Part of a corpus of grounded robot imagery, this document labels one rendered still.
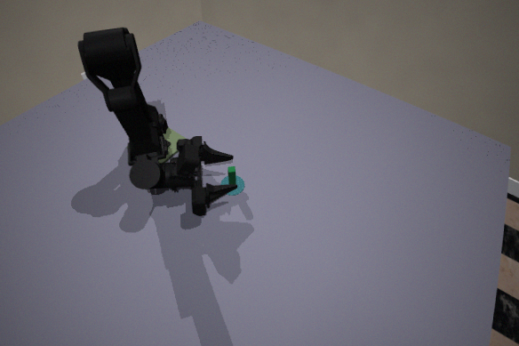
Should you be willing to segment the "teal flat circle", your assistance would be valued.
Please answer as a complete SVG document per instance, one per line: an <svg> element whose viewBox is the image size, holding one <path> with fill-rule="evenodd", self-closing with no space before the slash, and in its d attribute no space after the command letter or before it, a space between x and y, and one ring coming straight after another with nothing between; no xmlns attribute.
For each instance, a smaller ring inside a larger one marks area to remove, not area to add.
<svg viewBox="0 0 519 346"><path fill-rule="evenodd" d="M221 181L220 185L226 185L226 184L229 184L228 176L225 177ZM230 195L230 196L238 195L238 194L240 194L244 190L244 180L241 177L237 176L237 175L236 175L236 184L237 184L237 189L234 189L233 191L227 193L227 195Z"/></svg>

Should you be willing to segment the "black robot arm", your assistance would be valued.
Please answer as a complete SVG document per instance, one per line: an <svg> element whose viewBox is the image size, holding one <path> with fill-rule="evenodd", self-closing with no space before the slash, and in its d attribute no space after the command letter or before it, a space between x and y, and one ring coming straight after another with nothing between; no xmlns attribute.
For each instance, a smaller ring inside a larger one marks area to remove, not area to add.
<svg viewBox="0 0 519 346"><path fill-rule="evenodd" d="M165 189L165 163L158 160L166 158L171 145L163 135L168 125L156 107L146 103L140 89L141 63L133 33L128 28L86 32L84 40L78 42L78 50L87 78L103 93L109 112L115 113L130 138L128 165L132 166L132 184L139 189ZM109 80L114 89L97 76ZM200 162L199 147L193 146L192 140L180 139L177 150L179 156L172 158L176 170L171 175L193 180L192 172Z"/></svg>

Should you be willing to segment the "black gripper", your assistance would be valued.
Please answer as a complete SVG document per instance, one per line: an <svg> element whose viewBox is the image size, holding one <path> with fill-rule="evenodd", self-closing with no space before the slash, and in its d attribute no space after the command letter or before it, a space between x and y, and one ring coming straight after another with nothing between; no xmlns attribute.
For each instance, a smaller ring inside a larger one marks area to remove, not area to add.
<svg viewBox="0 0 519 346"><path fill-rule="evenodd" d="M197 167L197 180L195 177L196 169L192 172L194 174L193 180L182 180L172 176L171 172L172 170L176 170L176 164L173 164L172 159L170 159L170 163L165 163L165 184L166 188L172 188L172 191L177 190L177 188L179 187L190 187L192 195L193 214L200 216L205 215L205 205L207 205L207 208L209 208L210 203L226 195L228 192L237 189L237 184L211 185L209 183L206 183L206 187L202 187L201 161L204 161L204 164L208 165L218 162L229 161L234 159L234 157L232 155L211 149L205 141L203 145L202 136L194 136L190 140L193 141L193 146L199 147L198 152L200 162Z"/></svg>

